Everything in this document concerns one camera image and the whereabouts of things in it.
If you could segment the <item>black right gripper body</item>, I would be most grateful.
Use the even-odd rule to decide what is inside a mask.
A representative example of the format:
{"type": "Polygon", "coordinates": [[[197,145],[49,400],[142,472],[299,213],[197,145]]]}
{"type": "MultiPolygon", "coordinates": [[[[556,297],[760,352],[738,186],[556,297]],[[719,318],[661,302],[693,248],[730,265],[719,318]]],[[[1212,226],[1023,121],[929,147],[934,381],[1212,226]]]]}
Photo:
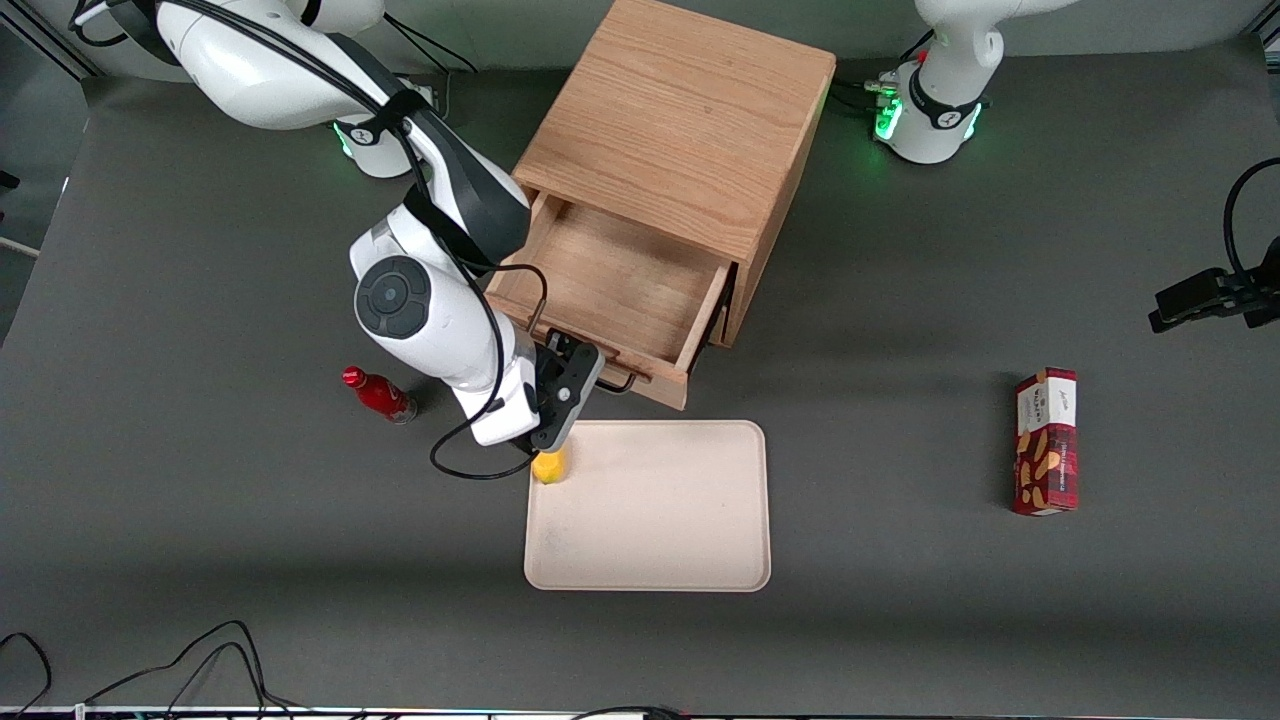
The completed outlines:
{"type": "Polygon", "coordinates": [[[579,419],[602,372],[602,351],[563,331],[549,331],[535,347],[534,392],[539,425],[530,432],[534,447],[561,447],[579,419]]]}

